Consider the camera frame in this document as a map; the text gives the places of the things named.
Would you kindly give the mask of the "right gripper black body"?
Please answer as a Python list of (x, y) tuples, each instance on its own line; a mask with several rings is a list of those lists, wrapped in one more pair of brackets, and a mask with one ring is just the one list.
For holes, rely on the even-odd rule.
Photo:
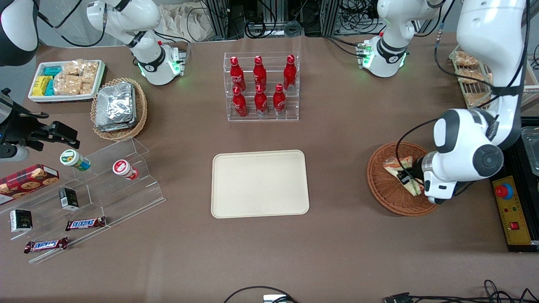
[(47, 113), (30, 112), (27, 109), (12, 109), (6, 120), (1, 123), (2, 153), (15, 153), (17, 146), (29, 147), (41, 152), (44, 144), (40, 141), (31, 141), (30, 134), (40, 128), (39, 119), (46, 119)]

